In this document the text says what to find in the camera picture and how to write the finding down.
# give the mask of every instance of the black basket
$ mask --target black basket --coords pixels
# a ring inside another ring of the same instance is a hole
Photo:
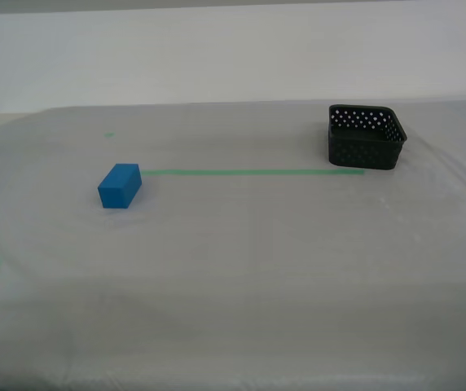
[[[393,169],[407,135],[390,108],[337,104],[329,108],[329,161]]]

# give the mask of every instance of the plastic basket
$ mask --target plastic basket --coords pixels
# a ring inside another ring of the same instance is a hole
[[[329,161],[393,169],[407,135],[390,108],[337,104],[329,108]]]

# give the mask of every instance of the white wall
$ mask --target white wall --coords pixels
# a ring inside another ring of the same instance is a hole
[[[0,112],[466,94],[466,2],[0,15]]]

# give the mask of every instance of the blue cube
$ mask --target blue cube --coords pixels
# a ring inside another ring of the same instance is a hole
[[[128,208],[142,184],[138,165],[114,165],[97,188],[103,208]]]

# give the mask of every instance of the basket rim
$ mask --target basket rim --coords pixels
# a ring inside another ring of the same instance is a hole
[[[337,108],[352,108],[352,109],[358,109],[358,108],[365,108],[365,109],[375,109],[375,110],[382,110],[382,111],[387,111],[390,112],[392,118],[396,122],[396,125],[398,126],[398,131],[400,134],[403,136],[402,141],[389,141],[389,140],[362,140],[359,139],[359,142],[363,143],[385,143],[385,144],[403,144],[407,140],[407,134],[405,133],[405,130],[403,130],[403,126],[401,122],[398,119],[398,116],[396,116],[396,113],[392,108],[387,108],[386,106],[369,106],[369,105],[362,105],[362,104],[333,104],[329,106],[329,137],[335,138],[336,136],[332,133],[332,118],[331,118],[331,111]]]

